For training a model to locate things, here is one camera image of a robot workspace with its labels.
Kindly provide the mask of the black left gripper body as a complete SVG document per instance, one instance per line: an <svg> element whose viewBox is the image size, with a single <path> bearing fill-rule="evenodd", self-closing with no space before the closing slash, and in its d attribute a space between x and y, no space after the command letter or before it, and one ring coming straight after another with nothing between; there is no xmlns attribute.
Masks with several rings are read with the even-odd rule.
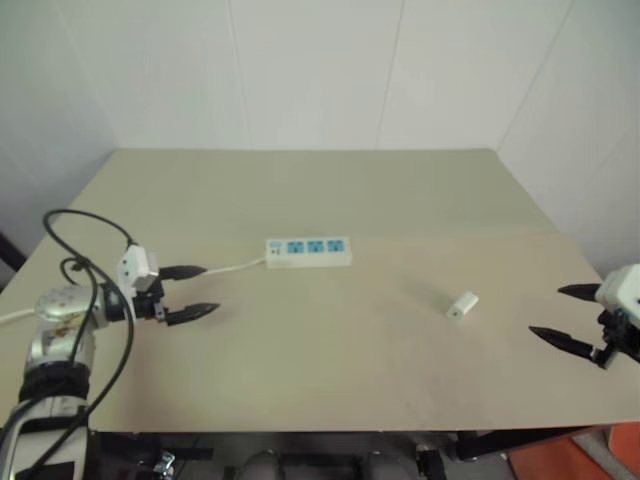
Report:
<svg viewBox="0 0 640 480"><path fill-rule="evenodd" d="M155 279L146 290L137 289L133 297L136 318L165 322L167 309L163 303L164 296L164 288L159 278Z"/></svg>

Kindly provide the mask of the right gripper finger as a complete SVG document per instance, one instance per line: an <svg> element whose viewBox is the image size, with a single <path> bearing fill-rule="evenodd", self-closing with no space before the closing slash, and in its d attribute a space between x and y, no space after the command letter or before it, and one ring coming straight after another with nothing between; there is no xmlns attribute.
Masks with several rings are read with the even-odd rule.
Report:
<svg viewBox="0 0 640 480"><path fill-rule="evenodd" d="M594 358L595 347L593 345L576 340L567 333L539 326L529 326L529 330L538 338L561 351L584 359Z"/></svg>
<svg viewBox="0 0 640 480"><path fill-rule="evenodd" d="M598 283L571 284L560 287L558 292L582 301L596 302L596 293L599 288Z"/></svg>

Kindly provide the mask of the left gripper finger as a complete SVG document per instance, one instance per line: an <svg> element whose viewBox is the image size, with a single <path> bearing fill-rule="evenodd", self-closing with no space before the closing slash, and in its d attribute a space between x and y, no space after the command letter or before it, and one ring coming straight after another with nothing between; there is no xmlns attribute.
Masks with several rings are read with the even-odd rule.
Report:
<svg viewBox="0 0 640 480"><path fill-rule="evenodd" d="M219 307L219 303L197 303L175 311L165 308L164 323L171 327L196 321L213 313Z"/></svg>
<svg viewBox="0 0 640 480"><path fill-rule="evenodd" d="M162 267L159 269L159 278L161 280L186 280L197 277L206 272L204 267L196 265L176 265L170 267Z"/></svg>

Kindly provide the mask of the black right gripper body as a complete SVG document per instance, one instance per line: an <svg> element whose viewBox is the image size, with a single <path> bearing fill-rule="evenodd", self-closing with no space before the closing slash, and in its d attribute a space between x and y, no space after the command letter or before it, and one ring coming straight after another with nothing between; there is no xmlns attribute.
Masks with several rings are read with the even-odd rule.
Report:
<svg viewBox="0 0 640 480"><path fill-rule="evenodd" d="M635 327L629 316L617 309L614 313L604 310L597 319L603 327L603 349L595 349L593 362L600 368L606 369L616 354L622 353L639 362L639 329Z"/></svg>

